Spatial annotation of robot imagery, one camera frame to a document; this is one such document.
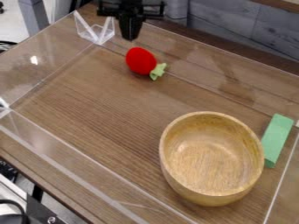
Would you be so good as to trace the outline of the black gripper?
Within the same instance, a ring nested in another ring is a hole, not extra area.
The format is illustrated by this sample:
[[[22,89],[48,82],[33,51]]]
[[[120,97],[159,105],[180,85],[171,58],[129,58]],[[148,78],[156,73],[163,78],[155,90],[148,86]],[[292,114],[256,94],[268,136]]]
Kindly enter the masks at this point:
[[[145,18],[164,16],[164,8],[164,0],[97,0],[97,15],[119,17],[121,36],[128,41],[137,38]]]

